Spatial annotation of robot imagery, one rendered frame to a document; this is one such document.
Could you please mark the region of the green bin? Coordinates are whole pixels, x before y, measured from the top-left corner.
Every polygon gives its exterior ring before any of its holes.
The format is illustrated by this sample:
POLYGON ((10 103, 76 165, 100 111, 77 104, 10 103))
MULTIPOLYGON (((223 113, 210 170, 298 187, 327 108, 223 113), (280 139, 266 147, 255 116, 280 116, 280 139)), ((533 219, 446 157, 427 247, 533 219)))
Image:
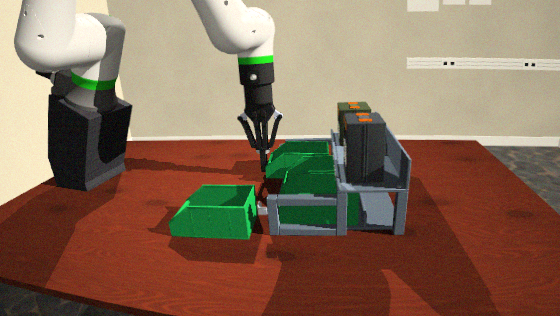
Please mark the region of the green bin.
POLYGON ((202 185, 176 214, 173 236, 249 239, 258 215, 255 185, 202 185))
POLYGON ((284 179, 285 170, 303 156, 329 156, 328 142, 287 141, 270 155, 267 178, 284 179))
POLYGON ((285 170, 281 188, 300 174, 335 173, 333 156, 303 156, 285 170))
MULTIPOLYGON (((280 194, 336 194, 335 173, 300 174, 280 194)), ((347 193, 347 225, 358 225, 359 193, 347 193)), ((279 206, 280 224, 336 224, 336 206, 279 206)))

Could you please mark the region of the grey metal shelf rack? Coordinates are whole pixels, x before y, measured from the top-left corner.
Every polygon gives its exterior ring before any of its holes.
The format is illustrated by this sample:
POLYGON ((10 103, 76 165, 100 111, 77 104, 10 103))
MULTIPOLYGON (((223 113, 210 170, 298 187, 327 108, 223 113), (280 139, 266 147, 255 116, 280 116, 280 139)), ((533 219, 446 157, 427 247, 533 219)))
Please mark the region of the grey metal shelf rack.
POLYGON ((343 146, 340 146, 338 132, 333 135, 333 129, 331 138, 287 141, 328 142, 331 145, 337 197, 336 194, 280 194, 281 188, 278 195, 268 194, 267 207, 262 207, 260 201, 257 207, 258 215, 268 214, 270 235, 346 236, 346 230, 381 229, 392 229, 394 235, 404 234, 412 159, 387 125, 384 181, 380 183, 346 182, 343 146), (388 192, 396 192, 394 206, 388 192), (347 193, 360 193, 358 225, 347 225, 347 193), (336 224, 280 224, 279 206, 336 206, 336 224))

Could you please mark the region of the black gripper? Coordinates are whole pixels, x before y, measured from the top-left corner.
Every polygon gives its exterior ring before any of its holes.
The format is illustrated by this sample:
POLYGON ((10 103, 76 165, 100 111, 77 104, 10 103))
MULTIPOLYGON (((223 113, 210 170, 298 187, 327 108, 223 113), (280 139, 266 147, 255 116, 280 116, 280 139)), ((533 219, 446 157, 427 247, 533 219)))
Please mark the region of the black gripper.
POLYGON ((251 147, 256 148, 256 153, 260 154, 261 172, 266 172, 267 154, 274 145, 283 113, 276 111, 273 105, 272 83, 263 86, 244 86, 244 96, 245 109, 237 119, 242 124, 251 147), (268 142, 268 121, 273 114, 275 122, 270 142, 268 142), (247 116, 254 124, 256 140, 247 121, 247 116), (262 134, 260 123, 262 123, 262 134))

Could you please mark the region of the olive green tool case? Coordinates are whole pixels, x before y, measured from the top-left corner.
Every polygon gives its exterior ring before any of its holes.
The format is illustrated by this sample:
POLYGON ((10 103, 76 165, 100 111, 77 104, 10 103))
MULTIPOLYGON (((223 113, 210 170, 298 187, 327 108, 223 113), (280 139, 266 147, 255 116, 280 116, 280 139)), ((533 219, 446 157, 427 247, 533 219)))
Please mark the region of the olive green tool case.
POLYGON ((343 146, 343 125, 344 113, 371 113, 372 110, 367 102, 338 102, 339 111, 339 124, 340 124, 340 137, 338 133, 340 146, 343 146))

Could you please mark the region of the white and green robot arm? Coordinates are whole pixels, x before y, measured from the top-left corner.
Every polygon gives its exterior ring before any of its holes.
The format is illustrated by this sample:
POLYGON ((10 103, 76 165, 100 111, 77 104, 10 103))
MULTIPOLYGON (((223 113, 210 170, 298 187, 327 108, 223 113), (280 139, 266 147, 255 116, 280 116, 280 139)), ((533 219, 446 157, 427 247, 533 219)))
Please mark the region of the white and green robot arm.
MULTIPOLYGON (((241 85, 275 81, 275 27, 266 11, 248 10, 241 0, 191 1, 213 46, 237 54, 241 85)), ((90 112, 109 111, 118 103, 115 83, 126 28, 107 14, 76 14, 76 2, 22 0, 15 51, 37 75, 50 79, 51 93, 65 96, 69 105, 90 112)))

